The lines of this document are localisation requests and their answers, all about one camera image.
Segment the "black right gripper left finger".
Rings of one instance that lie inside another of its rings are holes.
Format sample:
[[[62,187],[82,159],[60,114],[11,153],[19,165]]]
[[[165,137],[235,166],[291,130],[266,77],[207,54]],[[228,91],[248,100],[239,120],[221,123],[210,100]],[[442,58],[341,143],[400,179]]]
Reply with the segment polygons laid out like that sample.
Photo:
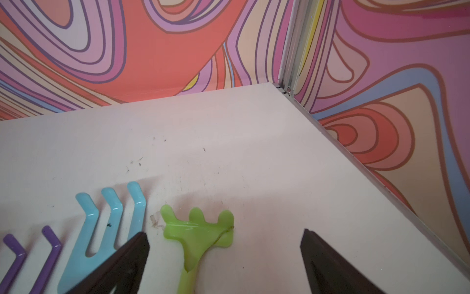
[[[137,233],[103,264],[70,289],[70,294],[136,294],[148,259],[150,245]]]

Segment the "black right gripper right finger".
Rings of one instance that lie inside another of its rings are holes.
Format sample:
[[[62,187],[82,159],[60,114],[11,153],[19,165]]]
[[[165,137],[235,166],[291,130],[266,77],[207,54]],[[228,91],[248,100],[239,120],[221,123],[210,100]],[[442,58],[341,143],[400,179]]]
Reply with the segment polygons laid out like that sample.
[[[317,233],[305,229],[300,249],[313,294],[383,293]]]

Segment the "purple rake pink handle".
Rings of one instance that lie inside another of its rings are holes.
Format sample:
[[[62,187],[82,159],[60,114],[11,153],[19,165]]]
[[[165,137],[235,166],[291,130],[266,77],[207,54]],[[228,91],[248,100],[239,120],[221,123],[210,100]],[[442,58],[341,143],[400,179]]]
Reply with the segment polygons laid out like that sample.
[[[49,253],[37,279],[35,280],[35,283],[30,291],[31,294],[44,293],[51,274],[55,269],[57,260],[62,252],[62,242],[59,240],[49,225],[46,225],[42,228],[42,235],[51,245],[51,252]],[[8,294],[18,274],[24,266],[28,255],[26,249],[11,233],[7,234],[3,238],[3,243],[15,254],[15,260],[12,262],[6,275],[1,281],[1,293]]]

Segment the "green small rake wooden handle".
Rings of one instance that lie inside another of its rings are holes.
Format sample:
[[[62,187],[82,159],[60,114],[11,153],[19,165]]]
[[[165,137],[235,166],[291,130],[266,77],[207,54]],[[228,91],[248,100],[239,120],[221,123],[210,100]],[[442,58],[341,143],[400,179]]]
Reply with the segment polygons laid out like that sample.
[[[184,266],[177,293],[192,294],[198,275],[200,260],[212,247],[230,247],[233,243],[235,218],[231,211],[222,211],[216,223],[205,220],[201,209],[194,207],[190,210],[188,221],[176,217],[170,205],[164,205],[160,210],[165,221],[164,238],[175,240],[182,245]]]

